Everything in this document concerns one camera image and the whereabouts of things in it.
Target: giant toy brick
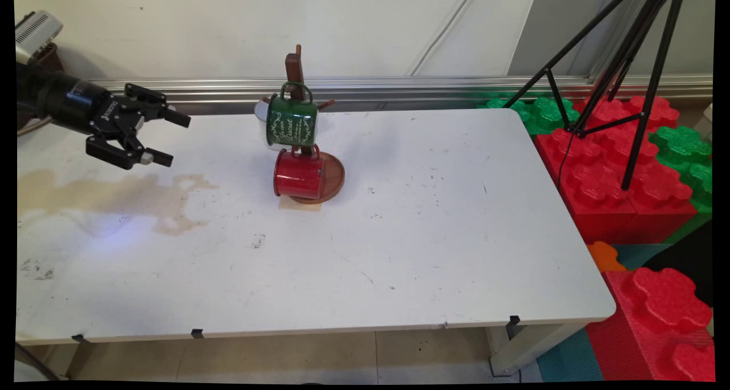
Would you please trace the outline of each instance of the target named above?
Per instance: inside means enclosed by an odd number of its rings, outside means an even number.
[[[644,97],[634,96],[629,101],[623,103],[623,107],[629,112],[629,115],[636,115],[641,112],[644,107]],[[651,106],[649,114],[649,123],[646,125],[647,132],[654,132],[659,127],[677,127],[677,119],[680,117],[680,111],[672,109],[670,102],[659,96],[654,97],[654,104]]]
[[[570,133],[563,129],[535,139],[537,152],[556,183],[569,140]],[[622,174],[602,159],[600,145],[573,137],[563,165],[560,194],[584,242],[613,242],[613,237],[636,216],[628,192],[621,190]]]
[[[538,357],[537,364],[546,383],[603,380],[584,328]]]
[[[628,270],[636,270],[670,246],[669,244],[613,245],[613,248],[618,252],[618,263],[626,266]]]
[[[477,108],[498,109],[503,107],[504,104],[506,104],[506,99],[490,99],[486,105],[477,105]],[[512,109],[519,114],[522,123],[527,123],[527,120],[530,119],[530,116],[532,114],[530,112],[531,107],[532,105],[527,105],[524,102],[518,100],[515,101],[514,104],[509,107],[509,109]]]
[[[697,214],[690,203],[692,189],[680,182],[679,172],[657,161],[636,165],[628,200],[636,216],[611,243],[662,243]]]
[[[605,380],[715,381],[712,310],[673,269],[606,271],[616,313],[586,332]]]
[[[573,102],[562,99],[565,113],[570,122],[576,122],[581,115],[573,109]],[[532,135],[549,135],[556,128],[563,128],[563,117],[560,115],[555,98],[538,98],[531,107],[532,116],[525,122],[527,133]]]
[[[578,112],[582,112],[586,109],[587,102],[589,102],[589,98],[577,103],[574,107]],[[628,102],[621,102],[618,99],[609,102],[605,98],[601,98],[598,104],[595,105],[594,112],[586,123],[586,129],[595,128],[623,117],[636,115],[641,112],[643,106],[644,98],[642,96],[634,96]],[[667,99],[657,96],[654,99],[654,105],[652,105],[652,112],[649,115],[646,131],[654,132],[659,127],[675,128],[677,127],[679,115],[680,112],[677,109],[672,109]],[[626,126],[631,127],[632,131],[635,132],[638,127],[638,122],[632,121],[626,123]]]
[[[659,128],[649,140],[659,147],[657,161],[680,172],[680,180],[692,188],[690,202],[697,215],[664,240],[676,243],[712,219],[712,145],[686,127]]]
[[[649,135],[649,141],[659,147],[656,155],[660,164],[667,165],[684,175],[691,164],[711,166],[712,145],[699,138],[699,133],[687,127],[661,127]]]
[[[605,242],[595,242],[587,246],[598,271],[622,271],[625,266],[618,263],[618,250]]]
[[[692,188],[692,198],[689,200],[697,210],[697,215],[677,229],[664,243],[676,243],[683,237],[712,219],[712,167],[702,164],[692,164],[689,171],[680,179]]]

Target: brown stain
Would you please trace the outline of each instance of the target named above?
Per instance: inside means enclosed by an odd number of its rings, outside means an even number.
[[[190,194],[217,188],[202,174],[177,175],[171,186],[159,184],[154,174],[129,175],[118,182],[87,177],[57,186],[54,172],[44,169],[18,177],[18,218],[28,211],[41,210],[41,216],[24,221],[23,226],[50,216],[65,216],[86,233],[98,237],[116,232],[136,216],[148,216],[157,218],[153,231],[176,236],[208,224],[186,218],[185,205]],[[99,229],[99,224],[84,213],[116,218],[109,221],[106,229]]]

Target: table leg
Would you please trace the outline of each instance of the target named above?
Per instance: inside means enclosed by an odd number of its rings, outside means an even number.
[[[581,330],[585,325],[586,323],[533,324],[522,328],[501,348],[496,348],[496,353],[492,353],[489,361],[493,374],[500,376],[516,373],[558,343],[569,338],[573,333]]]

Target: tile floor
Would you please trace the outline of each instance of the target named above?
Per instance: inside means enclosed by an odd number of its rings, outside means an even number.
[[[533,362],[492,377],[484,328],[83,345],[73,380],[422,384],[542,382]]]

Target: white table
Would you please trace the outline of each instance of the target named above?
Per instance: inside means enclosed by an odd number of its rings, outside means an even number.
[[[527,325],[511,372],[615,303],[518,115],[322,114],[323,205],[277,198],[254,115],[155,121],[172,168],[131,171],[50,125],[18,140],[24,344]]]

